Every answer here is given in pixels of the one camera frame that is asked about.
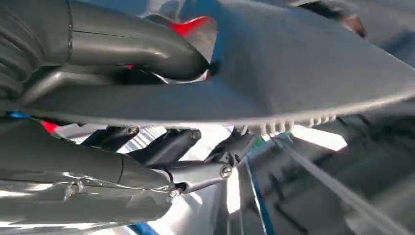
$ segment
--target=silver metal part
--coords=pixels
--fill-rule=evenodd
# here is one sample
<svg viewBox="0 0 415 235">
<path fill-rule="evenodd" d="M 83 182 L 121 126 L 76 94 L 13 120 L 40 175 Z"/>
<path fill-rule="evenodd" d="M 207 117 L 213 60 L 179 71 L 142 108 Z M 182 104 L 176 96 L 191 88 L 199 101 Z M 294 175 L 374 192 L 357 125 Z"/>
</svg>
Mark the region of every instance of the silver metal part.
<svg viewBox="0 0 415 235">
<path fill-rule="evenodd" d="M 368 223 L 377 227 L 381 232 L 386 235 L 413 235 L 407 228 L 403 227 L 401 224 L 393 221 L 387 215 L 380 212 L 365 199 L 361 198 L 341 182 L 318 168 L 311 161 L 301 156 L 295 150 L 284 144 L 278 145 L 282 146 L 284 150 L 290 153 L 290 156 L 296 162 L 302 165 L 311 175 L 320 180 L 320 182 L 323 183 L 326 187 L 331 189 L 344 202 L 352 206 L 362 217 L 367 220 Z"/>
<path fill-rule="evenodd" d="M 221 176 L 224 180 L 227 180 L 232 175 L 232 168 L 229 166 L 224 166 L 221 170 Z"/>
<path fill-rule="evenodd" d="M 224 163 L 192 162 L 166 171 L 174 184 L 185 184 L 183 193 L 190 193 L 226 181 L 231 176 L 232 166 Z"/>
<path fill-rule="evenodd" d="M 130 127 L 128 128 L 128 134 L 132 135 L 135 133 L 138 133 L 140 131 L 140 129 L 138 127 Z"/>
<path fill-rule="evenodd" d="M 170 197 L 178 197 L 182 193 L 183 193 L 183 190 L 181 188 L 177 188 L 177 189 L 171 190 L 169 195 L 170 195 Z"/>
</svg>

